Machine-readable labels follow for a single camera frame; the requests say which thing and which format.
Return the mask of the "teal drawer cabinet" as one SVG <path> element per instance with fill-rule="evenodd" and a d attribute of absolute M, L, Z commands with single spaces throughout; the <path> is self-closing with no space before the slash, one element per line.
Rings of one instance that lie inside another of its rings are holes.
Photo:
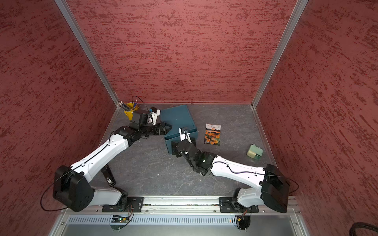
<path fill-rule="evenodd" d="M 164 136 L 168 154 L 176 155 L 177 151 L 172 145 L 181 141 L 180 136 L 182 134 L 179 128 L 181 128 L 182 131 L 187 129 L 191 141 L 196 145 L 198 130 L 187 105 L 162 110 L 160 120 L 172 126 L 171 130 Z"/>

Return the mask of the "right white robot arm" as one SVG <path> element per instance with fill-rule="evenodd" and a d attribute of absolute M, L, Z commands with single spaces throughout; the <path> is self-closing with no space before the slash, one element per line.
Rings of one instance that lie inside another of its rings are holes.
<path fill-rule="evenodd" d="M 172 152 L 177 157 L 184 157 L 192 170 L 202 176 L 210 173 L 247 185 L 248 188 L 235 189 L 231 200 L 234 209 L 264 204 L 276 212 L 287 213 L 293 180 L 285 177 L 276 166 L 253 167 L 236 163 L 214 153 L 202 152 L 187 140 L 174 142 Z"/>

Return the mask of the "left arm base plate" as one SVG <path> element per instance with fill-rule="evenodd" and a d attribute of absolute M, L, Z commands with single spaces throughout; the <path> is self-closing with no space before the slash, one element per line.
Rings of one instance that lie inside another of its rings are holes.
<path fill-rule="evenodd" d="M 114 206 L 103 205 L 102 212 L 139 213 L 141 212 L 143 203 L 143 197 L 122 197 L 121 200 Z"/>

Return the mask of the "orange flower seed bag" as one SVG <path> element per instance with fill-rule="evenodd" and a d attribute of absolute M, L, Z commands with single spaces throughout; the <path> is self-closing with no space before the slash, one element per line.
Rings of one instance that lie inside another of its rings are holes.
<path fill-rule="evenodd" d="M 219 146 L 221 143 L 221 126 L 214 124 L 206 124 L 204 144 Z"/>

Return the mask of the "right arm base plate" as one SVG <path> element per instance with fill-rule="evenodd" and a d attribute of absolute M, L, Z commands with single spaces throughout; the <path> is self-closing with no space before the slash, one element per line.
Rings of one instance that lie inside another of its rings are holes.
<path fill-rule="evenodd" d="M 232 202 L 232 197 L 220 197 L 219 207 L 221 213 L 258 213 L 258 206 L 244 207 L 238 203 Z"/>

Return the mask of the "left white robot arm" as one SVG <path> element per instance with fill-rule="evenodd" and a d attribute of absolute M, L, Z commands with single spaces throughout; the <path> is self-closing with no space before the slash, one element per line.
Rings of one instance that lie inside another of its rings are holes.
<path fill-rule="evenodd" d="M 164 122 L 118 128 L 95 151 L 71 166 L 62 165 L 57 169 L 50 185 L 53 198 L 74 212 L 97 205 L 110 206 L 118 211 L 128 210 L 128 194 L 125 191 L 115 187 L 92 187 L 93 177 L 142 136 L 166 135 L 171 129 L 172 126 Z"/>

